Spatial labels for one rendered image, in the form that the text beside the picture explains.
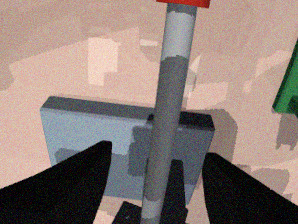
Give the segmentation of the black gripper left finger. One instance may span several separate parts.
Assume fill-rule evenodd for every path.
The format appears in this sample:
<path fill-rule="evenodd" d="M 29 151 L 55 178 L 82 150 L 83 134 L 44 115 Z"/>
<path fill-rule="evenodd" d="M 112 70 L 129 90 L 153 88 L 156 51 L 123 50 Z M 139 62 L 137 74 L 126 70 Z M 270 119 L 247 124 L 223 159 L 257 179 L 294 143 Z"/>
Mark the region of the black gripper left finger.
<path fill-rule="evenodd" d="M 112 141 L 102 140 L 0 189 L 0 224 L 93 224 L 108 181 Z"/>

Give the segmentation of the grey tapered pin with dark red cap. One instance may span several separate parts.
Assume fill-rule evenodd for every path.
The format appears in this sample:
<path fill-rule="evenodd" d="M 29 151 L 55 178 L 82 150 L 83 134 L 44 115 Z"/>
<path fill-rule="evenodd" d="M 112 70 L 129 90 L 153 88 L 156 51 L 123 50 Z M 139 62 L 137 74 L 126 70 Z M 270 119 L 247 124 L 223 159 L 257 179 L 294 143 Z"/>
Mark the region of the grey tapered pin with dark red cap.
<path fill-rule="evenodd" d="M 192 52 L 197 7 L 209 8 L 210 0 L 156 0 L 168 3 L 164 26 L 160 76 L 154 107 L 148 171 L 140 224 L 158 224 L 166 181 L 173 161 L 189 57 Z"/>

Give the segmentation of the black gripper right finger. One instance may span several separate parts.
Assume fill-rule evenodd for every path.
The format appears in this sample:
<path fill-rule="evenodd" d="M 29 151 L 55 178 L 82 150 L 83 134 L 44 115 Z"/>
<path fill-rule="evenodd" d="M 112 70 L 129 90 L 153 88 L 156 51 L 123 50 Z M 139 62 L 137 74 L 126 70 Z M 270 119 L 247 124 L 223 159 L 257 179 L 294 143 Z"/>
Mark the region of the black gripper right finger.
<path fill-rule="evenodd" d="M 210 224 L 298 224 L 298 205 L 208 153 L 201 169 Z"/>

